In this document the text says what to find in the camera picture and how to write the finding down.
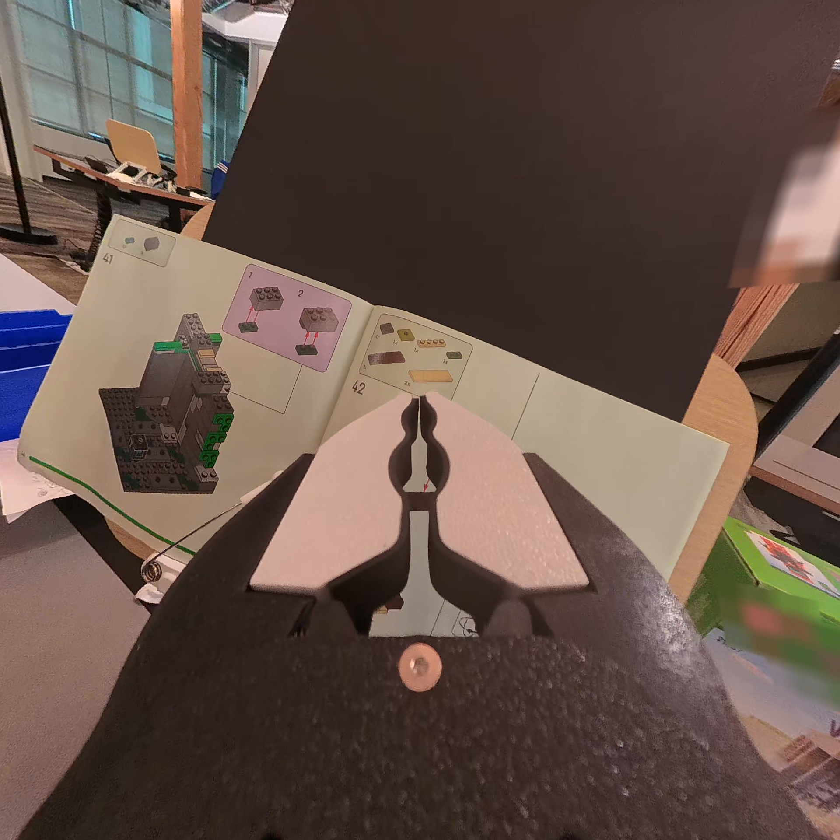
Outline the black board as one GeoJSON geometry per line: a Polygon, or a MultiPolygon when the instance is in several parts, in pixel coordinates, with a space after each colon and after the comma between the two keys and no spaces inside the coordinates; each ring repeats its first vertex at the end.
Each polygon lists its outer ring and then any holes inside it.
{"type": "Polygon", "coordinates": [[[205,240],[674,421],[838,2],[295,2],[205,240]]]}

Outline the white side table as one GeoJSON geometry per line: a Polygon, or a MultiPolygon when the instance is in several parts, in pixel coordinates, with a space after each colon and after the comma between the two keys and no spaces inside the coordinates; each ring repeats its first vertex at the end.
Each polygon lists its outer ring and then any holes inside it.
{"type": "Polygon", "coordinates": [[[1,312],[52,310],[67,315],[75,309],[73,303],[1,255],[1,312]]]}

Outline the green toy set box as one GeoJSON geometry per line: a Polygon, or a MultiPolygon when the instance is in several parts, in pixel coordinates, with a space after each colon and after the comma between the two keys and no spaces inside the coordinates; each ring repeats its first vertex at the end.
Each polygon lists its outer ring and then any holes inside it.
{"type": "Polygon", "coordinates": [[[838,569],[728,518],[686,609],[757,750],[838,838],[838,569]]]}

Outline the black floor stand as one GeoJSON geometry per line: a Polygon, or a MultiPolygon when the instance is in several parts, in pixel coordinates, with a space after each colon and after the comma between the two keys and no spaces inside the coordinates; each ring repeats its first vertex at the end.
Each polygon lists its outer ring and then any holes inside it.
{"type": "Polygon", "coordinates": [[[3,129],[3,140],[5,144],[7,160],[10,166],[14,194],[16,196],[17,210],[19,215],[18,224],[1,223],[1,236],[5,239],[14,242],[17,241],[26,245],[56,246],[58,245],[57,235],[48,229],[32,225],[32,222],[30,220],[23,178],[19,169],[16,148],[14,145],[12,124],[10,122],[7,110],[7,103],[3,83],[1,84],[1,122],[3,129]]]}

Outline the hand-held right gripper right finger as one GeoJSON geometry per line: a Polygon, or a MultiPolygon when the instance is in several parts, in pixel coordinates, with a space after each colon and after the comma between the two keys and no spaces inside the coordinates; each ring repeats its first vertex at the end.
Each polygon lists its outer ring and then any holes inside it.
{"type": "Polygon", "coordinates": [[[430,392],[420,401],[428,569],[445,599],[508,599],[585,589],[571,542],[520,448],[496,426],[430,392]]]}

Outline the wooden-edged office table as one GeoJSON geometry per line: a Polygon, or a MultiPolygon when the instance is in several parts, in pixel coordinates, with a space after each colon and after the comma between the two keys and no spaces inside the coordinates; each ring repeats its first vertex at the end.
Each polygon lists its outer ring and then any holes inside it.
{"type": "Polygon", "coordinates": [[[165,227],[176,234],[180,234],[183,230],[184,213],[195,214],[214,203],[210,197],[203,194],[193,195],[193,192],[189,190],[185,194],[178,192],[178,187],[174,187],[172,192],[167,187],[159,188],[121,181],[111,174],[91,168],[76,157],[48,150],[36,144],[33,145],[33,150],[50,160],[52,170],[58,177],[93,192],[96,197],[97,222],[90,245],[87,250],[71,252],[72,259],[84,270],[92,267],[102,243],[102,237],[112,220],[112,202],[140,203],[146,200],[163,205],[167,209],[167,217],[164,218],[165,227]]]}

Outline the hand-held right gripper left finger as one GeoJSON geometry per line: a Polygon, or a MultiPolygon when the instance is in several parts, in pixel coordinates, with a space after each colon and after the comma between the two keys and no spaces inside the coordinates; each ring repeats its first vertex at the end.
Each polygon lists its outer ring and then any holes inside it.
{"type": "Polygon", "coordinates": [[[400,394],[320,446],[250,586],[317,594],[396,546],[418,400],[400,394]]]}

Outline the blue plastic storage bin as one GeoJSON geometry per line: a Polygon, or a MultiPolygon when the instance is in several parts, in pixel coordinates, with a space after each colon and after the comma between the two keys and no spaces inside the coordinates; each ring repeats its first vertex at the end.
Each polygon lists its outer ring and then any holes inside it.
{"type": "Polygon", "coordinates": [[[70,322],[56,310],[1,313],[1,441],[20,435],[70,322]]]}

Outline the wooden column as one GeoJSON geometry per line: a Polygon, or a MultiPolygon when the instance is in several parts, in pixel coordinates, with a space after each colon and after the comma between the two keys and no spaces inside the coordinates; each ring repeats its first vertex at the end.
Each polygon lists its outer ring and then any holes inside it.
{"type": "Polygon", "coordinates": [[[170,1],[175,170],[183,187],[203,182],[203,28],[200,1],[170,1]]]}

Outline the building instruction booklet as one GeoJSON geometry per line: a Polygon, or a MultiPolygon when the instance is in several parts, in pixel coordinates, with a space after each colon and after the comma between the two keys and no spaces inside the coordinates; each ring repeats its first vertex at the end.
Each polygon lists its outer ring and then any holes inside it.
{"type": "MultiPolygon", "coordinates": [[[[635,647],[693,636],[667,578],[727,446],[393,306],[115,217],[20,435],[26,467],[164,556],[363,633],[436,601],[635,647]]],[[[149,566],[157,565],[152,572],[149,566]]]]}

